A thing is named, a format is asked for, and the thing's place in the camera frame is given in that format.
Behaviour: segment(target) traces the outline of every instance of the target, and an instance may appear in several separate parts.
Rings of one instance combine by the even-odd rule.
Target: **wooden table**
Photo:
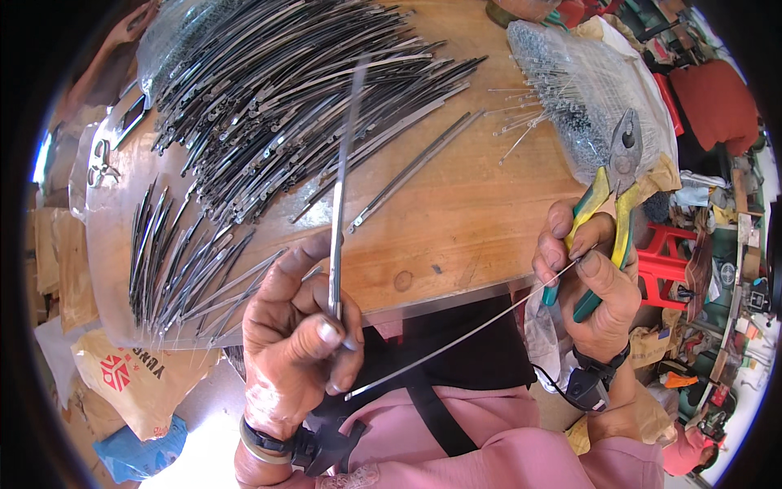
[[[427,41],[447,39],[438,56],[464,59],[489,55],[470,77],[472,86],[404,132],[347,179],[345,225],[386,183],[464,112],[507,107],[502,92],[488,88],[522,86],[523,76],[509,58],[505,31],[488,19],[478,0],[401,2],[414,9],[409,21]],[[96,138],[106,137],[138,98],[135,88],[114,108]],[[505,284],[528,278],[540,227],[558,199],[579,196],[583,187],[569,173],[554,128],[531,131],[502,166],[500,158],[521,132],[492,136],[502,114],[476,121],[412,178],[377,214],[345,234],[343,288],[371,324],[452,307],[507,291]],[[149,152],[155,114],[145,118],[112,152],[121,174],[88,193],[88,248],[92,282],[101,318],[115,342],[133,343],[135,329],[127,305],[130,225],[136,203],[160,174],[181,202],[192,176],[179,178],[183,148],[162,157]],[[331,193],[295,224],[295,215],[313,192],[305,182],[278,197],[257,225],[257,233],[232,275],[253,266],[282,246],[312,234],[331,221]],[[191,204],[182,222],[192,222]],[[243,225],[236,232],[243,236]],[[228,325],[240,320],[241,311]],[[237,344],[233,336],[227,344]],[[177,347],[191,347],[179,344]]]

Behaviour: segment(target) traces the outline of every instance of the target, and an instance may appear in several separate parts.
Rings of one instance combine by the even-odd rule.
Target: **person's right hand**
[[[608,363],[627,346],[630,324],[640,306],[638,252],[635,246],[630,247],[623,271],[606,256],[613,247],[616,224],[605,212],[596,213],[576,230],[568,252],[562,240],[573,227],[573,207],[577,202],[577,199],[560,200],[549,209],[546,224],[538,237],[533,269],[537,278],[545,283],[569,261],[583,257],[573,267],[575,270],[567,271],[558,279],[561,280],[558,299],[562,319],[579,352]],[[588,289],[603,302],[579,324],[572,319],[573,308]]]
[[[247,369],[245,420],[287,440],[322,401],[347,391],[364,362],[361,310],[340,293],[343,323],[327,316],[328,275],[302,277],[329,255],[331,229],[279,257],[242,321]]]
[[[138,36],[142,35],[144,29],[152,22],[157,14],[157,1],[149,0],[144,5],[141,5],[130,15],[122,19],[106,36],[104,44],[111,48],[116,48],[118,45],[125,42],[133,42],[138,39]]]

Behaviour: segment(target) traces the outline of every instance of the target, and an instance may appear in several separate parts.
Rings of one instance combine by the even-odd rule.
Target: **green pliers handle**
[[[595,212],[608,201],[612,190],[608,184],[608,172],[606,167],[599,167],[594,176],[592,185],[586,190],[581,200],[573,207],[573,229],[564,241],[568,251],[573,246],[573,238],[576,230],[589,221]],[[624,269],[627,257],[630,254],[630,244],[633,242],[633,208],[638,197],[638,184],[633,183],[626,192],[616,198],[616,237],[614,250],[611,254],[611,262]],[[547,306],[553,306],[557,301],[559,285],[546,287],[543,290],[542,302]],[[582,322],[594,311],[603,300],[591,290],[587,290],[573,309],[573,321]]]

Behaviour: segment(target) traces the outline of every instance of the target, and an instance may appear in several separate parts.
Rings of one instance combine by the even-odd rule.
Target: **pink shirt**
[[[672,476],[683,476],[698,465],[703,449],[711,447],[714,442],[698,428],[691,429],[690,435],[687,436],[681,423],[675,424],[679,437],[662,450],[662,456],[665,458],[663,467]]]
[[[449,458],[416,412],[407,390],[387,393],[355,412],[367,425],[350,456],[348,474],[310,478],[296,471],[274,487],[655,487],[662,489],[662,451],[629,438],[598,441],[580,457],[563,433],[540,428],[526,387],[464,390],[435,387],[479,450]]]

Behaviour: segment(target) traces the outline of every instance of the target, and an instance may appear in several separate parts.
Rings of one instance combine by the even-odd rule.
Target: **scissors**
[[[368,56],[362,56],[353,72],[353,87],[350,89],[350,101],[345,116],[345,131],[339,143],[339,166],[334,184],[334,203],[332,206],[332,248],[328,265],[328,313],[342,321],[342,301],[339,298],[340,268],[342,264],[342,224],[345,198],[345,174],[347,157],[353,152],[353,138],[356,134],[356,119],[361,105],[359,94],[367,74]]]
[[[118,182],[120,173],[109,166],[109,153],[111,152],[111,145],[108,139],[98,140],[98,144],[95,145],[95,149],[92,151],[92,155],[96,158],[100,158],[100,164],[90,163],[87,168],[87,185],[93,189],[100,185],[100,182],[105,177],[111,177],[115,182]]]
[[[573,229],[565,237],[565,246],[570,251],[576,229],[589,221],[592,215],[616,192],[616,237],[611,262],[624,269],[633,243],[633,208],[638,198],[636,172],[644,145],[641,141],[640,122],[635,109],[627,109],[614,128],[611,141],[611,156],[608,164],[597,169],[592,185],[573,208]],[[558,285],[543,290],[543,303],[553,306],[557,300]],[[582,322],[603,300],[587,290],[573,308],[573,321]]]

